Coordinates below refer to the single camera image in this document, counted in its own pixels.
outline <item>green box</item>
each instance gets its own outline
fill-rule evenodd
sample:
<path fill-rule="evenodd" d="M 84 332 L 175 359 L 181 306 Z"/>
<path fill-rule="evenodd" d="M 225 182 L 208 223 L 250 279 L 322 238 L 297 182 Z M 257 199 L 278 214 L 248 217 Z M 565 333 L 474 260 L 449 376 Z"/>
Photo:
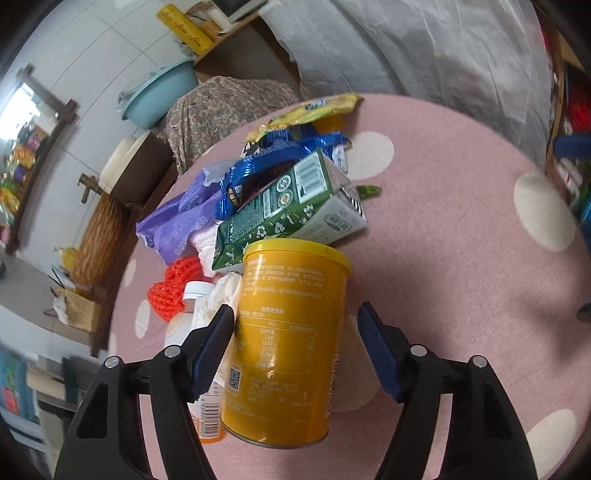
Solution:
<path fill-rule="evenodd" d="M 331 244 L 366 225 L 355 185 L 317 150 L 220 224 L 212 268 L 241 273 L 246 247 L 265 238 Z"/>

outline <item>yellow snack package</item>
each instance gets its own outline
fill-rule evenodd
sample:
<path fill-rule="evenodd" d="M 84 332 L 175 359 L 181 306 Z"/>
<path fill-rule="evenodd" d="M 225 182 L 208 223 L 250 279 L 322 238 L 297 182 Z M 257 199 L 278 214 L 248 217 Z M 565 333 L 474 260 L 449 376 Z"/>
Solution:
<path fill-rule="evenodd" d="M 6 208 L 15 215 L 18 211 L 19 205 L 21 204 L 20 199 L 6 187 L 0 188 L 0 202 L 2 202 L 4 206 L 6 206 Z"/>
<path fill-rule="evenodd" d="M 340 121 L 337 118 L 339 114 L 352 112 L 355 109 L 357 102 L 362 98 L 363 97 L 357 93 L 349 92 L 303 102 L 292 111 L 272 118 L 268 125 L 260 125 L 254 130 L 251 130 L 244 141 L 258 142 L 267 132 L 272 130 L 283 130 L 284 128 L 293 125 L 315 122 L 314 125 L 316 126 L 317 121 L 332 116 L 334 116 L 335 119 L 319 122 L 319 126 L 326 127 L 327 125 L 333 124 L 342 125 L 342 118 Z"/>
<path fill-rule="evenodd" d="M 339 131 L 343 128 L 345 119 L 338 113 L 336 115 L 325 116 L 318 120 L 314 120 L 312 125 L 316 127 L 319 135 L 328 135 L 329 133 Z"/>

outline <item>orange knitted item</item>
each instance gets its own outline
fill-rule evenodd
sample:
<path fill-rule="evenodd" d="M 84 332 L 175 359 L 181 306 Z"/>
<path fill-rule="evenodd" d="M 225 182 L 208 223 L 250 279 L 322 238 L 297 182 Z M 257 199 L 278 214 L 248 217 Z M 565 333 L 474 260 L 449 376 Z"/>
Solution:
<path fill-rule="evenodd" d="M 170 322 L 178 312 L 184 310 L 184 288 L 173 281 L 159 281 L 148 290 L 148 302 L 165 322 Z"/>
<path fill-rule="evenodd" d="M 164 281 L 152 285 L 148 290 L 148 302 L 165 322 L 184 310 L 183 293 L 187 283 L 195 280 L 207 280 L 199 258 L 179 258 L 166 269 Z"/>
<path fill-rule="evenodd" d="M 184 286 L 190 281 L 203 279 L 203 268 L 198 257 L 179 258 L 166 269 L 165 280 L 174 280 Z"/>

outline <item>floral blanket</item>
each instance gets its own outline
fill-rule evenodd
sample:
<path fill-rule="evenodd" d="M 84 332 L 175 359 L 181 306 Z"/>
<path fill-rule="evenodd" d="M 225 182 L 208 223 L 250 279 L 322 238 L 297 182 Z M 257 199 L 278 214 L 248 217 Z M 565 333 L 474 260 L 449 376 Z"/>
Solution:
<path fill-rule="evenodd" d="M 274 80 L 213 77 L 178 99 L 153 131 L 170 144 L 181 176 L 237 128 L 299 101 Z"/>

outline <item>yellow lid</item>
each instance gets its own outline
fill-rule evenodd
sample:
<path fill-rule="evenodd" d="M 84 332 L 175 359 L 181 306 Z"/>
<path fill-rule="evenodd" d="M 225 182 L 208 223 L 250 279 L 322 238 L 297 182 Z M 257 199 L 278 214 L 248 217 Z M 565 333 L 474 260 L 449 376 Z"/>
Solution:
<path fill-rule="evenodd" d="M 286 252 L 299 252 L 327 258 L 328 260 L 332 260 L 333 262 L 337 262 L 339 265 L 342 265 L 347 271 L 348 277 L 351 275 L 351 262 L 345 254 L 342 254 L 338 250 L 329 247 L 328 245 L 310 242 L 309 240 L 300 240 L 298 238 L 268 238 L 266 240 L 254 242 L 253 244 L 250 244 L 248 247 L 246 247 L 243 261 L 246 261 L 246 258 L 250 254 L 278 250 Z"/>

